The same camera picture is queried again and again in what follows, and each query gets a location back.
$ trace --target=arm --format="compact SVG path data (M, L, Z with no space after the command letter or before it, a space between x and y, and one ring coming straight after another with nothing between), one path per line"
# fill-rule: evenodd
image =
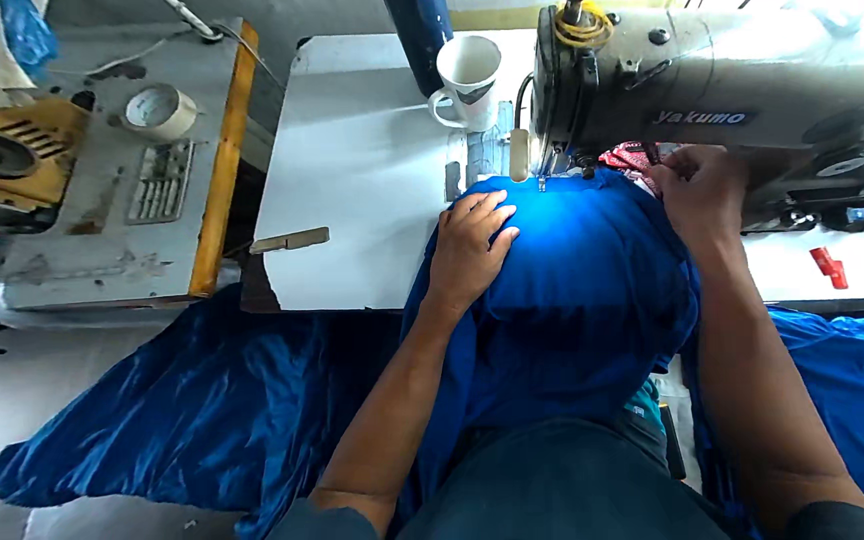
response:
M749 273L739 237L747 167L691 146L650 174L702 281L702 402L759 521L780 533L809 503L864 508Z
M516 227L489 238L516 211L505 191L475 193L438 217L429 289L414 324L349 424L310 499L349 507L385 535L426 432L452 331L498 275Z

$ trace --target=white table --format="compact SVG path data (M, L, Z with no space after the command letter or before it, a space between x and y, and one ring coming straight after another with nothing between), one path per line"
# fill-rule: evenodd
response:
M468 34L499 45L496 91L515 101L534 66L535 31ZM446 164L464 169L466 153L462 130L429 115L394 34L305 43L292 64L255 237L329 227L330 239L265 254L282 309L401 309L447 206ZM745 243L766 302L864 299L864 232L817 228L750 235ZM844 262L849 289L835 290L821 275L809 255L820 246Z

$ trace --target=dark blue shirt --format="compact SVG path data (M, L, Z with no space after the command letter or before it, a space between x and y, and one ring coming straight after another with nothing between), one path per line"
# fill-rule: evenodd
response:
M815 503L788 538L864 538L864 509ZM269 540L376 540L351 508L299 499ZM743 532L617 430L558 419L497 431L472 449L401 540L736 539Z

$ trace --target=yellow thread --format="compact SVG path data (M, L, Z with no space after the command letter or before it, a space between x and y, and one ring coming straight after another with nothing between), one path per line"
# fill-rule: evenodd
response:
M555 14L555 36L566 45L579 48L595 48L605 45L613 34L612 21L601 7L592 0L582 0L582 11L588 13L590 26L575 26L562 19L565 4L560 4Z

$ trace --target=hand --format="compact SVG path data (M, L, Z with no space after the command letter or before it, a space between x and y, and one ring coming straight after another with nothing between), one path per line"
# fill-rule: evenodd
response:
M649 169L665 213L693 256L739 241L748 165L718 146L686 146Z
M518 227L508 227L489 245L489 238L516 213L506 192L472 193L438 215L438 243L432 256L425 300L461 317L482 296L502 268Z

